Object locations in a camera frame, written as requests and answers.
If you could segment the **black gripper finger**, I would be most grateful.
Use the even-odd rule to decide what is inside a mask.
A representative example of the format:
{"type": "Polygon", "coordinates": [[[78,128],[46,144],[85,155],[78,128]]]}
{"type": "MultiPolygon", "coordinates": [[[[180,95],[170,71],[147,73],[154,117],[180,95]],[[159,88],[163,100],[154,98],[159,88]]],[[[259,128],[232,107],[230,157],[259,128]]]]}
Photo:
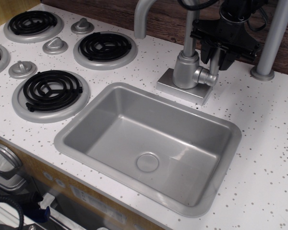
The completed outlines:
{"type": "Polygon", "coordinates": [[[215,49],[215,43],[208,40],[201,40],[201,61],[204,64],[207,64],[208,61],[211,59],[215,49]]]}
{"type": "Polygon", "coordinates": [[[228,68],[233,64],[233,62],[236,60],[238,56],[237,52],[234,51],[225,51],[221,50],[220,51],[220,56],[219,56],[219,70],[228,70],[228,68]]]}

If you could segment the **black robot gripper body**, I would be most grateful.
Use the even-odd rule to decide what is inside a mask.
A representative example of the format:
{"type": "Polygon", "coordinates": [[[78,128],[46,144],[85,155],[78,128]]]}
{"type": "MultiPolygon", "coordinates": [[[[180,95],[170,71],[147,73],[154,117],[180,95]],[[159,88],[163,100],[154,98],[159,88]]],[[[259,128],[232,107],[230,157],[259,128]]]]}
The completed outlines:
{"type": "Polygon", "coordinates": [[[244,23],[232,23],[221,17],[217,20],[197,19],[192,26],[190,37],[200,42],[211,41],[221,50],[237,52],[236,59],[254,60],[261,49],[261,44],[247,33],[244,23]]]}

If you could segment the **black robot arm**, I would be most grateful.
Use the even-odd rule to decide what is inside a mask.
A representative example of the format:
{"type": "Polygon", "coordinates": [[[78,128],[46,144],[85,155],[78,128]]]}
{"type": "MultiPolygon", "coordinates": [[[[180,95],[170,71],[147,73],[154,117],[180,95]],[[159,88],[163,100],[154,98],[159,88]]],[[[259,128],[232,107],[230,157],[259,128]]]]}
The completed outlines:
{"type": "Polygon", "coordinates": [[[207,63],[217,49],[220,49],[219,70],[227,70],[240,57],[253,61],[262,46],[246,31],[245,24],[254,32],[264,29],[267,15],[262,6],[267,3],[266,0],[226,0],[220,6],[219,19],[194,20],[191,37],[200,40],[201,61],[207,63]],[[264,25],[257,28],[249,23],[256,11],[264,19],[264,25]]]}

